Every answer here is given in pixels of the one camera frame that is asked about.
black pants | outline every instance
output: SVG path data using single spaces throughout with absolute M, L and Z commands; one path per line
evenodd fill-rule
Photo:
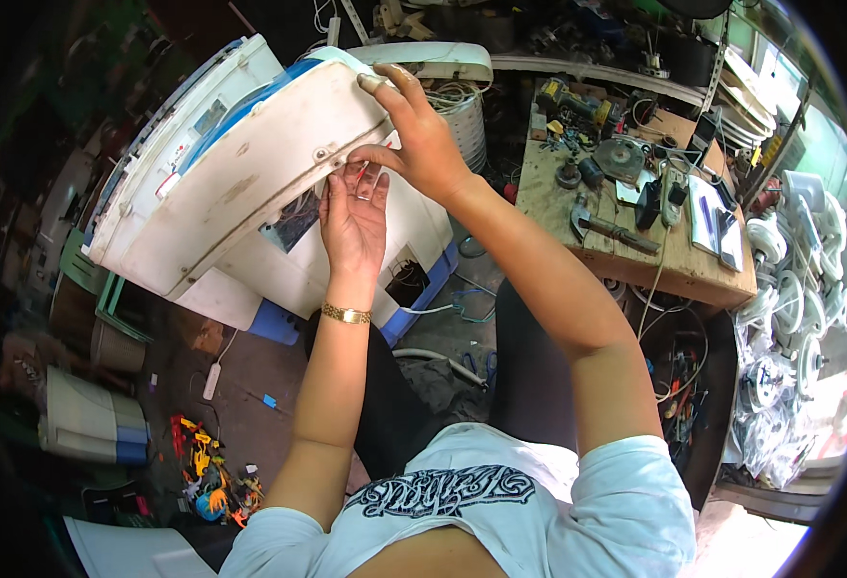
M 577 450 L 570 368 L 509 281 L 497 290 L 497 377 L 488 424 L 524 441 Z M 311 356 L 321 312 L 305 332 Z M 369 333 L 366 391 L 354 445 L 373 480 L 393 476 L 443 428 L 407 385 L 382 333 Z

wooden workbench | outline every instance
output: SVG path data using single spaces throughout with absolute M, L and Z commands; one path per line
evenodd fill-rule
M 660 120 L 653 119 L 649 122 L 649 127 L 671 134 L 681 146 L 690 140 L 696 123 L 664 110 L 658 111 L 657 115 Z M 661 139 L 660 135 L 648 131 L 636 133 L 633 136 L 653 141 Z M 517 208 L 532 217 L 571 249 L 596 276 L 650 288 L 663 256 L 664 271 L 661 272 L 661 279 L 658 281 L 659 291 L 695 299 L 723 309 L 737 307 L 757 294 L 751 245 L 744 233 L 741 207 L 735 214 L 738 216 L 739 225 L 742 226 L 741 238 L 744 243 L 744 271 L 742 273 L 721 266 L 716 256 L 692 246 L 689 201 L 684 206 L 680 222 L 671 229 L 667 239 L 665 239 L 666 229 L 660 218 L 655 221 L 651 229 L 640 233 L 662 245 L 657 256 L 638 252 L 593 231 L 587 233 L 581 244 L 571 231 L 571 207 L 579 192 L 590 190 L 584 183 L 580 183 L 579 188 L 573 191 L 566 191 L 559 187 L 555 182 L 555 171 L 568 157 L 569 152 L 567 149 L 554 152 L 551 149 L 540 150 L 542 144 L 539 141 L 526 141 Z M 578 160 L 590 155 L 590 153 L 581 152 Z M 718 144 L 713 141 L 706 155 L 705 164 L 719 174 L 724 174 L 726 180 L 731 182 L 724 160 Z M 591 191 L 588 194 L 587 208 L 591 214 L 637 232 L 634 207 L 620 204 L 616 213 L 613 202 L 614 184 L 607 179 L 603 188 L 607 188 L 610 194 L 605 191 L 599 197 L 596 192 Z

gold wristwatch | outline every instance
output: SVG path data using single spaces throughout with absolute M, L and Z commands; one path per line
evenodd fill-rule
M 357 325 L 371 323 L 371 311 L 343 309 L 341 307 L 334 307 L 327 302 L 324 302 L 324 305 L 321 306 L 321 313 L 344 323 L 354 323 Z

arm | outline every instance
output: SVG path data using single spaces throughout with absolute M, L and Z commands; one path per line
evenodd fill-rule
M 397 65 L 376 65 L 375 71 L 400 92 L 365 75 L 360 86 L 388 110 L 401 149 L 367 145 L 349 160 L 393 169 L 440 202 L 497 261 L 568 358 L 581 455 L 633 435 L 660 437 L 644 357 L 606 289 L 568 249 L 468 170 L 414 76 Z
M 384 257 L 388 176 L 379 178 L 381 167 L 370 164 L 359 179 L 362 165 L 349 164 L 328 179 L 321 234 L 330 259 L 326 302 L 370 311 Z M 368 324 L 321 315 L 295 407 L 288 456 L 263 507 L 298 510 L 330 531 L 343 508 L 365 394 L 368 345 Z

extension cord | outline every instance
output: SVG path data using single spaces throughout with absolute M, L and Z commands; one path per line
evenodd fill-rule
M 205 390 L 201 392 L 201 397 L 211 399 L 214 397 L 214 388 L 218 387 L 218 377 L 221 376 L 221 364 L 211 364 L 211 369 L 208 370 L 208 378 L 205 380 Z

